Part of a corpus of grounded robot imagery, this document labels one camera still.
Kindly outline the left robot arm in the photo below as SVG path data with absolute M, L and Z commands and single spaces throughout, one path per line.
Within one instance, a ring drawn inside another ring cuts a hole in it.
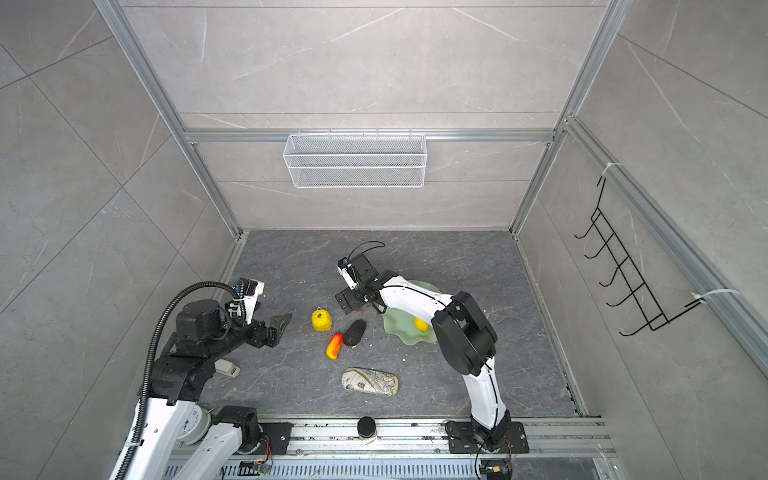
M 153 331 L 131 430 L 112 478 L 161 478 L 217 361 L 244 344 L 273 348 L 280 343 L 292 316 L 256 320 L 263 289 L 263 283 L 248 278 L 234 285 L 200 281 L 172 298 Z M 253 407 L 227 405 L 212 417 L 177 476 L 211 479 L 235 454 L 264 452 L 264 464 L 271 465 L 274 453 L 286 448 L 288 435 L 286 425 L 275 435 L 266 433 Z

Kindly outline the round yellow fake fruit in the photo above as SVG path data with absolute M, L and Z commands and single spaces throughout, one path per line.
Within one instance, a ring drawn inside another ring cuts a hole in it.
M 318 309 L 311 316 L 311 324 L 315 331 L 326 332 L 332 328 L 333 322 L 327 310 Z

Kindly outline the red yellow fake mango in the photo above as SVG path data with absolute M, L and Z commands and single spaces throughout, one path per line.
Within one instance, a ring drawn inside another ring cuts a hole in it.
M 326 348 L 326 357 L 330 360 L 337 360 L 340 350 L 344 343 L 344 337 L 341 333 L 335 333 Z

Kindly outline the long yellow fake fruit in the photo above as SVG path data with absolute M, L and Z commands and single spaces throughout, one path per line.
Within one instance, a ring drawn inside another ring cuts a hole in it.
M 414 327 L 421 333 L 426 333 L 429 331 L 430 325 L 425 322 L 424 320 L 415 317 L 413 320 Z

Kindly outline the green wavy fruit bowl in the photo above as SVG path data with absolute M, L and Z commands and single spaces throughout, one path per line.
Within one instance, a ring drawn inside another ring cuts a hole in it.
M 413 320 L 416 316 L 410 311 L 402 310 L 386 305 L 386 310 L 381 314 L 383 318 L 384 330 L 391 335 L 395 335 L 408 346 L 416 345 L 419 342 L 434 344 L 437 342 L 435 331 L 430 326 L 426 333 L 419 332 L 415 327 Z

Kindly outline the black round knob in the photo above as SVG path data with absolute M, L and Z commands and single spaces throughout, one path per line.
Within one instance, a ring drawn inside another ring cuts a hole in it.
M 361 417 L 356 425 L 358 437 L 361 440 L 372 440 L 377 436 L 377 424 L 370 416 Z

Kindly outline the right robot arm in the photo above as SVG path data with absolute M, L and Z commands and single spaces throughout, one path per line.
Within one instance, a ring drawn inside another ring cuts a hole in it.
M 463 377 L 474 435 L 485 449 L 500 448 L 511 415 L 496 378 L 498 336 L 475 299 L 464 291 L 453 295 L 433 292 L 391 271 L 371 269 L 361 274 L 344 263 L 337 271 L 347 284 L 336 295 L 344 313 L 369 304 L 381 312 L 404 311 L 432 327 L 443 357 Z

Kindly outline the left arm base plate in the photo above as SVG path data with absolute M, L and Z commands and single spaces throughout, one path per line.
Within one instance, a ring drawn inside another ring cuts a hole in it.
M 242 428 L 241 455 L 286 455 L 291 440 L 293 424 L 289 422 L 260 423 Z

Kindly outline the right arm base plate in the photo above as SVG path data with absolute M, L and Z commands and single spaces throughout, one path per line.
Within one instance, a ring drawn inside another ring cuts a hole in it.
M 486 430 L 476 422 L 450 420 L 444 424 L 452 454 L 488 453 L 527 454 L 530 447 L 521 422 L 504 420 L 497 427 Z

